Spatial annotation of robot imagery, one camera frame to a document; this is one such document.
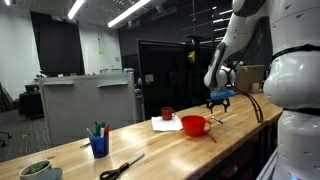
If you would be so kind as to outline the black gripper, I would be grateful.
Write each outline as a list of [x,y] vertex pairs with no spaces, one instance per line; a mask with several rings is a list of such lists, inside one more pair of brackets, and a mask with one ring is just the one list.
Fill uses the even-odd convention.
[[211,114],[213,114],[213,107],[215,105],[223,105],[224,112],[227,112],[227,109],[230,106],[229,98],[208,99],[206,107],[210,110]]

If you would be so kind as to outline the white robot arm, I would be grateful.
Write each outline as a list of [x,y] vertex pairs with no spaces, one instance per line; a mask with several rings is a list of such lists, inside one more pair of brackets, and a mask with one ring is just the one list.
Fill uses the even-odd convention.
[[283,109],[273,180],[320,180],[320,0],[233,0],[232,15],[217,45],[204,84],[227,83],[224,61],[269,19],[272,62],[263,92]]

